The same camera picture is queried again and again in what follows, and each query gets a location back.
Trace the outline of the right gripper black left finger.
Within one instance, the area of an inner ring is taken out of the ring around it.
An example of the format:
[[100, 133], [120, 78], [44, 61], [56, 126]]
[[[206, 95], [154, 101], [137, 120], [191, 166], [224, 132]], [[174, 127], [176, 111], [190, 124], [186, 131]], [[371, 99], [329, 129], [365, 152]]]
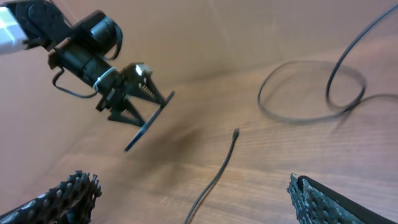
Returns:
[[101, 195], [98, 176], [77, 170], [56, 187], [2, 214], [1, 224], [89, 224]]

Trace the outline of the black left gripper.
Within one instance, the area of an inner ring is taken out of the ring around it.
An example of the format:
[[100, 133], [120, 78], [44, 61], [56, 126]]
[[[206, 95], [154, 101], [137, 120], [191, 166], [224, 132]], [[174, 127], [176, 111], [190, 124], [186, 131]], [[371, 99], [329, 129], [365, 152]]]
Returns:
[[[96, 95], [102, 98], [96, 109], [111, 110], [108, 120], [142, 127], [146, 121], [130, 102], [135, 96], [157, 105], [166, 105], [151, 79], [153, 71], [143, 63], [130, 63], [122, 70], [111, 66], [101, 55], [74, 40], [56, 48], [49, 55], [50, 68], [60, 71], [52, 79], [53, 86], [71, 96], [89, 99]], [[92, 90], [89, 94], [79, 94], [57, 85], [58, 79], [69, 71]]]

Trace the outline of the black smartphone blue screen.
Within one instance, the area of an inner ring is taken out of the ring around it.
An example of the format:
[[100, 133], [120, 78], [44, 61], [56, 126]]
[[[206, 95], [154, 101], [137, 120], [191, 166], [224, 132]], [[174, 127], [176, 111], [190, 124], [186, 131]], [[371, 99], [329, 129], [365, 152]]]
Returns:
[[134, 137], [130, 140], [127, 146], [124, 148], [125, 152], [128, 152], [133, 145], [135, 145], [138, 140], [147, 132], [147, 130], [152, 126], [153, 122], [157, 119], [160, 115], [162, 110], [167, 106], [169, 101], [174, 97], [175, 92], [172, 91], [168, 97], [165, 99], [165, 106], [159, 106], [156, 111], [151, 115], [148, 121], [144, 123], [144, 125], [140, 128], [140, 130], [134, 135]]

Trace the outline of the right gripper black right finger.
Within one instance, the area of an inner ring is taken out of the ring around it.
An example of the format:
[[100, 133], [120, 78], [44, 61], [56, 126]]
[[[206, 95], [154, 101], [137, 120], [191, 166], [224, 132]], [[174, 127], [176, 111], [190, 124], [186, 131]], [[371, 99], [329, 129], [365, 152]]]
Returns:
[[395, 224], [306, 175], [290, 175], [287, 188], [300, 224]]

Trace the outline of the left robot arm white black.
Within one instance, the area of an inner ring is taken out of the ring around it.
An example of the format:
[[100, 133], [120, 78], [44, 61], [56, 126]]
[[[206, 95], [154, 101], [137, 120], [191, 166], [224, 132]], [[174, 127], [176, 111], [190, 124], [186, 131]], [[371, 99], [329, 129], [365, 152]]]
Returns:
[[147, 128], [159, 115], [145, 120], [130, 97], [164, 108], [168, 100], [151, 79], [144, 63], [131, 63], [117, 71], [108, 62], [119, 56], [123, 44], [121, 28], [103, 11], [95, 11], [77, 24], [67, 24], [61, 10], [48, 1], [9, 1], [1, 4], [1, 53], [43, 47], [48, 65], [60, 71], [52, 83], [68, 70], [100, 94], [98, 111], [109, 110], [109, 120]]

